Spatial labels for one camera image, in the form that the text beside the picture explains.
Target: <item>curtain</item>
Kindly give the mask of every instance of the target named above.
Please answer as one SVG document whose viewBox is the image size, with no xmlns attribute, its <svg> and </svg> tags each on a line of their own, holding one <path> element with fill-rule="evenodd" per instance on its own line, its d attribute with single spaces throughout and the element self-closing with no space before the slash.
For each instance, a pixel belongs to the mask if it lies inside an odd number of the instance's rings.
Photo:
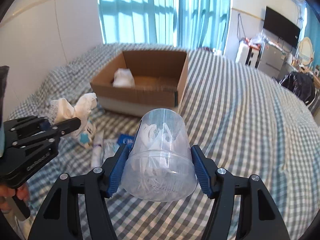
<svg viewBox="0 0 320 240">
<path fill-rule="evenodd" d="M 309 37 L 311 40 L 315 52 L 312 66 L 313 69 L 315 69 L 316 65 L 320 65 L 320 23 L 309 5 L 307 5 L 307 15 L 307 25 L 304 36 Z"/>
<path fill-rule="evenodd" d="M 98 0 L 105 43 L 161 43 L 223 51 L 230 0 Z"/>
</svg>

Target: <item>gingham fabric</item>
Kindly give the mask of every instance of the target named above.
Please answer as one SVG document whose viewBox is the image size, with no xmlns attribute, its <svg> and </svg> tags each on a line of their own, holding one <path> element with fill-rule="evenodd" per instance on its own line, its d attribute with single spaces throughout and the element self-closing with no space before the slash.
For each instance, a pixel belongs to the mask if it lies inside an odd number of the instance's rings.
<svg viewBox="0 0 320 240">
<path fill-rule="evenodd" d="M 41 87 L 10 119 L 46 115 L 50 101 L 65 97 L 72 105 L 91 92 L 89 81 L 121 50 L 174 49 L 160 45 L 108 44 L 51 71 Z M 320 135 L 311 113 L 294 94 L 265 74 L 204 50 L 189 52 L 187 86 L 180 109 L 190 145 L 232 174 L 258 174 L 275 200 L 292 240 L 307 229 L 320 203 Z M 133 135 L 138 118 L 104 111 L 98 104 L 90 118 L 105 138 Z M 59 155 L 29 181 L 32 219 L 58 176 L 90 171 L 92 150 L 72 138 L 61 139 Z M 107 201 L 119 239 L 200 239 L 213 201 L 199 185 L 186 199 L 153 203 L 137 199 L 121 186 Z M 235 198 L 229 239 L 236 234 L 239 197 Z M 84 239 L 90 239 L 84 197 L 79 196 Z"/>
</svg>

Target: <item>hand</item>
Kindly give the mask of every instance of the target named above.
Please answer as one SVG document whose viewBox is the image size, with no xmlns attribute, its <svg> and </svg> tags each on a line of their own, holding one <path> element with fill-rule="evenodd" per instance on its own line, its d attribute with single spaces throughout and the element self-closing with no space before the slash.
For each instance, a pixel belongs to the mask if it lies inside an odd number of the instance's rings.
<svg viewBox="0 0 320 240">
<path fill-rule="evenodd" d="M 27 202 L 29 199 L 29 190 L 27 184 L 23 184 L 21 187 L 17 189 L 17 193 L 15 189 L 8 188 L 7 186 L 0 185 L 0 197 L 13 197 L 17 195 L 18 199 Z M 9 207 L 7 202 L 0 204 L 0 209 L 3 211 L 8 211 L 11 208 Z"/>
</svg>

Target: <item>television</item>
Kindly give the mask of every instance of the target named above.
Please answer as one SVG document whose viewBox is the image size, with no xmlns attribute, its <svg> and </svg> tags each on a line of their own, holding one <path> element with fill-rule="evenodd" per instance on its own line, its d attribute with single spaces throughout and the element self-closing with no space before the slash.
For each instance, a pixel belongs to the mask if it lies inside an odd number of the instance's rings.
<svg viewBox="0 0 320 240">
<path fill-rule="evenodd" d="M 300 28 L 286 17 L 267 6 L 263 28 L 286 41 L 295 49 L 298 45 Z"/>
</svg>

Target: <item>blue package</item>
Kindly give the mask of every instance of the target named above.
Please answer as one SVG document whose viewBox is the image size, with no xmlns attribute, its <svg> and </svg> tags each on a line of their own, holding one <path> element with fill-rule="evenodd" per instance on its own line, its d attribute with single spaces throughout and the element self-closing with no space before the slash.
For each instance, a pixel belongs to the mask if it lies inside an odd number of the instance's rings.
<svg viewBox="0 0 320 240">
<path fill-rule="evenodd" d="M 122 143 L 125 143 L 129 147 L 129 149 L 131 150 L 132 146 L 133 146 L 133 140 L 134 140 L 133 136 L 130 136 L 127 134 L 120 134 L 118 141 L 117 141 L 117 144 L 121 145 Z"/>
</svg>

